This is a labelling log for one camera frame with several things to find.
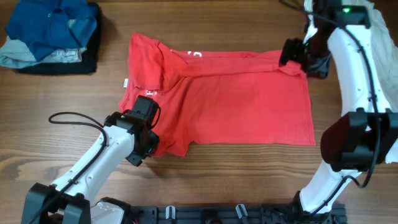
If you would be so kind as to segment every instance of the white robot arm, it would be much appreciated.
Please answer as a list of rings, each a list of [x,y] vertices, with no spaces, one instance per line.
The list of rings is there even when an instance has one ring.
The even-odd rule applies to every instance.
[[[305,0],[304,8],[306,11],[312,12],[314,5],[312,0]],[[323,2],[323,7],[327,7],[327,2]],[[343,14],[351,13],[352,7],[342,7]],[[315,26],[313,15],[308,15],[307,35],[304,44],[309,43],[312,37],[317,34],[318,28]],[[366,24],[346,25],[349,30],[363,46],[368,58],[371,73],[373,77],[374,89],[377,94],[377,108],[380,113],[391,112],[391,106],[384,96],[379,83],[377,70],[375,68],[372,48],[371,48],[371,31]],[[341,116],[349,112],[357,112],[361,108],[366,113],[373,113],[374,107],[371,99],[371,85],[369,82],[368,70],[365,64],[365,58],[359,52],[359,46],[345,31],[339,27],[335,28],[327,39],[327,48],[330,51],[337,68],[337,74],[341,90],[342,112]],[[389,154],[398,151],[398,145],[391,147]],[[396,158],[390,157],[390,161],[398,162]],[[336,190],[340,184],[342,177],[351,175],[357,177],[361,174],[356,169],[343,169],[335,172],[330,164],[322,161],[320,167],[315,173],[310,183],[300,192],[300,202],[304,211],[312,213],[322,206],[324,201]],[[337,199],[343,189],[349,184],[348,179],[339,189],[337,194],[317,213],[326,213],[331,210],[333,202]]]
[[[104,127],[108,135],[108,147],[99,155],[94,163],[83,173],[68,190],[66,194],[75,196],[83,194],[91,205],[94,205],[94,198],[102,185],[115,170],[120,162],[129,156],[134,149],[134,134],[127,133],[124,128],[117,126]],[[103,135],[100,134],[95,143],[84,154],[84,156],[61,177],[54,180],[51,185],[56,190],[62,190],[70,180],[82,170],[88,161],[99,151],[103,143]]]

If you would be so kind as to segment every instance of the white print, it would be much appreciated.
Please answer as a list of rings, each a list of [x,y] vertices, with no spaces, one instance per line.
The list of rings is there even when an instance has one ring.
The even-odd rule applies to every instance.
[[[155,90],[145,90],[145,95],[146,96],[154,96],[154,95],[157,95],[157,91],[155,91]]]
[[[199,55],[199,57],[201,57],[201,53],[200,52],[194,52],[193,56]]]

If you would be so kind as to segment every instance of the green light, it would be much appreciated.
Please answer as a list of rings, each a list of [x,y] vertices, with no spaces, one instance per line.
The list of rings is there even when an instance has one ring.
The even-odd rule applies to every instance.
[[[344,8],[344,9],[343,9],[343,12],[349,13],[349,12],[351,12],[351,8],[350,8],[350,7]]]

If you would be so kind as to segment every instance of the folded clothes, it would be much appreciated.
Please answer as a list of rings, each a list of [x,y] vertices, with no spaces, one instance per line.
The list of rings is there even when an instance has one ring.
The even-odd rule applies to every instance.
[[[70,19],[76,19],[71,28]],[[12,40],[23,41],[40,61],[57,49],[86,47],[95,27],[95,13],[85,0],[21,0],[6,32]]]
[[[38,63],[81,62],[81,53],[85,50],[85,47],[80,49],[57,49],[38,62],[25,43],[20,40],[11,40],[7,36],[6,43],[0,48],[0,66],[25,68]]]
[[[279,67],[280,54],[182,52],[133,34],[120,110],[139,95],[158,102],[155,156],[184,156],[192,141],[314,146],[306,74],[293,62]]]
[[[63,74],[89,74],[97,68],[97,54],[101,40],[101,10],[97,3],[88,3],[96,15],[96,28],[87,43],[87,50],[81,54],[81,62],[75,63],[40,63],[34,66],[17,69],[20,73],[63,75]]]

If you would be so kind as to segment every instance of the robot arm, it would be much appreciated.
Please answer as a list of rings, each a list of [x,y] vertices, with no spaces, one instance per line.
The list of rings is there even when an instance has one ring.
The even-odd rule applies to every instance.
[[[344,24],[364,47],[377,94],[377,108],[382,123],[384,122],[381,126],[381,150],[377,159],[377,163],[381,163],[387,153],[398,151],[398,148],[392,145],[397,139],[397,127],[394,124],[397,116],[391,112],[391,106],[381,91],[377,77],[367,10],[357,6],[342,6],[341,1],[329,0],[306,0],[304,8],[306,11],[315,11]],[[295,60],[302,64],[302,69],[308,76],[318,78],[326,78],[328,75],[331,56],[336,64],[342,98],[342,118],[323,134],[321,152],[324,160],[313,179],[296,198],[302,212],[312,213],[322,208],[317,210],[317,213],[326,213],[331,210],[333,202],[351,181],[348,179],[338,189],[342,177],[357,177],[361,171],[369,169],[374,145],[366,145],[364,139],[375,138],[374,133],[366,135],[366,132],[372,132],[374,107],[368,70],[365,58],[359,53],[359,46],[339,27],[316,20],[313,15],[308,15],[308,20],[305,40],[288,40],[280,61],[284,64],[287,59]],[[336,189],[338,191],[334,197],[322,207]]]
[[[112,171],[134,149],[134,134],[130,134],[124,128],[117,126],[105,126],[104,130],[108,135],[109,146],[104,149],[97,160],[79,177],[75,184],[65,191],[66,194],[71,196],[84,195],[90,201],[90,205],[94,204],[96,194]],[[51,185],[56,186],[55,190],[61,191],[98,152],[102,143],[103,135],[101,134],[84,156],[68,172],[51,183]]]
[[[94,205],[95,196],[105,180],[123,159],[139,166],[142,160],[150,157],[156,149],[159,137],[151,129],[158,110],[159,118],[158,104],[150,98],[139,96],[132,110],[124,113],[115,112],[108,116],[103,128],[108,142],[104,142],[104,136],[100,134],[85,155],[49,187],[35,184],[26,196],[21,223],[60,223],[60,220],[64,224],[120,223],[126,215],[125,209],[128,209],[122,203],[110,199],[106,202],[103,198],[102,202],[91,209],[90,207]],[[63,192],[62,189],[84,169],[104,143],[106,147],[96,160]],[[46,209],[54,215],[44,212],[32,220],[38,209],[50,198],[58,198]],[[63,210],[64,215],[58,215],[58,210]]]

